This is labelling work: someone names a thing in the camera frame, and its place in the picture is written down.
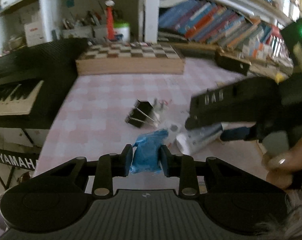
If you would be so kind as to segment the person's right hand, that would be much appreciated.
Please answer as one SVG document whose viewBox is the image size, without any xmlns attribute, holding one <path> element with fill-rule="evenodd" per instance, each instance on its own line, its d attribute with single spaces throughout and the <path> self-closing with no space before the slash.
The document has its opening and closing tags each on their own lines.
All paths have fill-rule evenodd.
<svg viewBox="0 0 302 240">
<path fill-rule="evenodd" d="M 261 163 L 268 170 L 268 183 L 283 190 L 288 189 L 293 182 L 293 172 L 302 170 L 302 138 L 293 148 L 275 157 L 265 153 Z"/>
</svg>

